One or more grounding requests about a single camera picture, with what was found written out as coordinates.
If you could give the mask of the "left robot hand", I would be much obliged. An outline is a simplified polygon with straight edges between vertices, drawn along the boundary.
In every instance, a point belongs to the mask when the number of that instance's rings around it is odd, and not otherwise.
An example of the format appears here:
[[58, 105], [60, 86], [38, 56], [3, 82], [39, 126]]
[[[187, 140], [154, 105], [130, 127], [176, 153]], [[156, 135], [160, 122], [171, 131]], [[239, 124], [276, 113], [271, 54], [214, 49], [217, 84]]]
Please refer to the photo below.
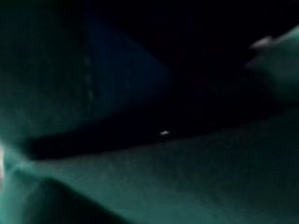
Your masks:
[[135, 34], [175, 76], [171, 98], [181, 128], [219, 129], [279, 108], [253, 45], [299, 23], [296, 0], [137, 0]]

